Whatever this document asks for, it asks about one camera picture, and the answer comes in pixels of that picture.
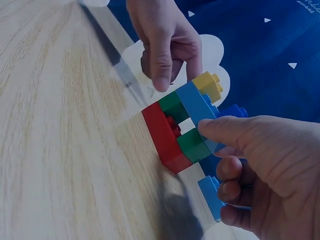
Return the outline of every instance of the building block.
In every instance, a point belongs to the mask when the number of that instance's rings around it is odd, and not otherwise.
[[[218,198],[218,180],[215,177],[206,176],[205,178],[198,181],[198,185],[214,220],[220,222],[220,209],[226,204],[220,201]]]
[[[210,177],[217,177],[217,165],[220,160],[220,157],[210,154],[209,156],[199,161],[200,167],[202,168],[204,175]]]
[[[204,96],[201,95],[192,81],[179,87],[175,92],[179,96],[196,128],[198,128],[198,122],[202,119],[216,119],[214,111],[217,110],[217,108],[212,106],[210,97],[207,94]],[[201,137],[206,147],[213,154],[218,144],[208,140],[204,136]]]
[[[185,107],[175,91],[161,98],[158,103],[164,114],[167,117],[171,116],[177,124],[189,118]]]
[[[246,118],[248,117],[248,114],[243,107],[239,108],[236,104],[234,104],[228,107],[227,109],[224,109],[219,113],[216,113],[215,116],[217,118],[220,118],[222,116],[235,116],[238,118]]]
[[[185,134],[179,136],[176,140],[183,154],[193,164],[211,155],[211,152],[208,150],[196,128],[193,128]]]
[[[172,117],[166,117],[158,102],[153,103],[142,114],[158,152],[161,163],[174,174],[192,166],[183,154],[177,138],[181,130]]]
[[[220,79],[216,74],[211,75],[206,71],[194,78],[192,82],[202,95],[208,94],[213,103],[221,99],[220,93],[223,91],[223,88],[219,84]]]

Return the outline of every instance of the finger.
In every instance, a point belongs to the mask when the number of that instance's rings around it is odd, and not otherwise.
[[[251,211],[238,209],[234,206],[224,206],[220,210],[221,221],[229,226],[251,230]]]
[[[238,149],[231,146],[225,146],[224,148],[215,152],[214,155],[219,158],[225,158],[227,156],[236,156],[239,159],[245,159],[244,153],[242,151],[239,151]]]
[[[184,64],[184,62],[182,60],[179,59],[173,59],[172,60],[172,73],[171,73],[171,83],[176,80],[182,65]]]
[[[156,90],[165,92],[171,82],[172,57],[171,36],[166,33],[150,40],[150,71],[151,79]]]
[[[250,118],[222,116],[199,121],[198,129],[206,138],[243,152],[250,142],[246,135],[249,121]]]
[[[188,81],[195,79],[202,74],[202,53],[201,49],[194,50],[194,56],[186,61],[186,77]]]
[[[221,201],[235,206],[251,207],[253,202],[253,188],[241,187],[235,180],[222,183],[218,189]]]
[[[249,164],[242,163],[242,174],[239,183],[242,186],[252,186],[257,178],[257,174],[251,169]]]
[[[237,180],[242,186],[252,186],[257,177],[247,162],[242,163],[235,156],[221,159],[216,166],[216,175],[222,182]]]
[[[151,79],[151,72],[150,72],[150,52],[144,50],[142,53],[142,57],[140,59],[142,72]]]
[[[243,171],[241,161],[235,156],[227,156],[216,166],[216,175],[222,181],[239,180]]]

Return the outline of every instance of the hand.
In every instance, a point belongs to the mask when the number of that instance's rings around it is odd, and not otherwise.
[[[174,0],[127,0],[133,27],[143,42],[141,67],[165,92],[186,62],[188,81],[202,74],[202,45]]]
[[[320,239],[320,124],[226,116],[202,120],[199,131],[226,145],[216,153],[225,224],[262,240]]]

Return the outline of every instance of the blue fabric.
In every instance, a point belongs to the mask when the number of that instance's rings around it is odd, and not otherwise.
[[[249,117],[320,116],[320,0],[176,1],[199,34],[223,43],[220,65],[230,76],[230,92],[219,109],[237,104]],[[125,0],[108,6],[133,41],[139,40]],[[195,15],[188,17],[188,11]]]

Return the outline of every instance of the table surface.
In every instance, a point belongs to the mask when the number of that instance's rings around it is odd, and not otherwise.
[[[122,53],[132,41],[101,9]],[[0,239],[256,239],[214,222],[198,164],[162,167],[143,106],[76,2],[2,0],[0,29]]]

